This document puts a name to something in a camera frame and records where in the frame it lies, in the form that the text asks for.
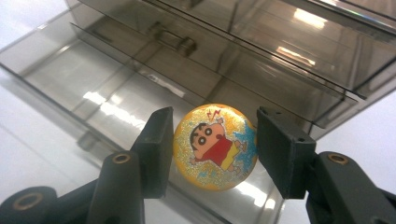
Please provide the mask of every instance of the cartoon character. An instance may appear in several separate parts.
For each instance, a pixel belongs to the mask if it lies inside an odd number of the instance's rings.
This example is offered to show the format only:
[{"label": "cartoon character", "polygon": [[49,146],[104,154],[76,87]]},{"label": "cartoon character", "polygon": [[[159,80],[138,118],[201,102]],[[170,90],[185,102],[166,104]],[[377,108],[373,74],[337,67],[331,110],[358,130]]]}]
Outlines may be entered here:
[{"label": "cartoon character", "polygon": [[247,143],[227,139],[222,123],[223,119],[217,119],[217,123],[200,123],[192,130],[190,143],[195,158],[190,162],[194,165],[198,161],[211,160],[223,171],[239,173],[241,169],[233,166],[233,158],[240,150],[246,152]]}]

